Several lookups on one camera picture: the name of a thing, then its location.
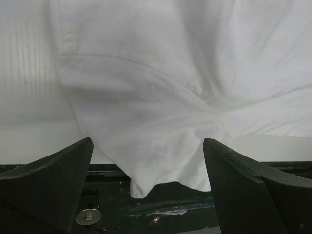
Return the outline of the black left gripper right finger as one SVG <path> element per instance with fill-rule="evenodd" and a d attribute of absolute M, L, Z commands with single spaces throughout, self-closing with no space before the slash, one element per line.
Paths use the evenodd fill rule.
<path fill-rule="evenodd" d="M 222 233 L 311 233 L 311 162 L 258 162 L 214 139 L 203 153 Z"/>

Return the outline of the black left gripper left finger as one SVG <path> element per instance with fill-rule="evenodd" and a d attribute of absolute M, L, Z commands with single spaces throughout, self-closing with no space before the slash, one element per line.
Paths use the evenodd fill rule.
<path fill-rule="evenodd" d="M 68 234 L 93 153 L 87 137 L 0 174 L 2 234 Z"/>

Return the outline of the white t shirt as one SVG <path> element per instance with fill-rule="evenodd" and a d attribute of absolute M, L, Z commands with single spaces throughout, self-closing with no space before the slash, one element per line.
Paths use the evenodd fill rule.
<path fill-rule="evenodd" d="M 203 141 L 312 136 L 309 0 L 52 0 L 77 124 L 130 194 L 209 191 Z"/>

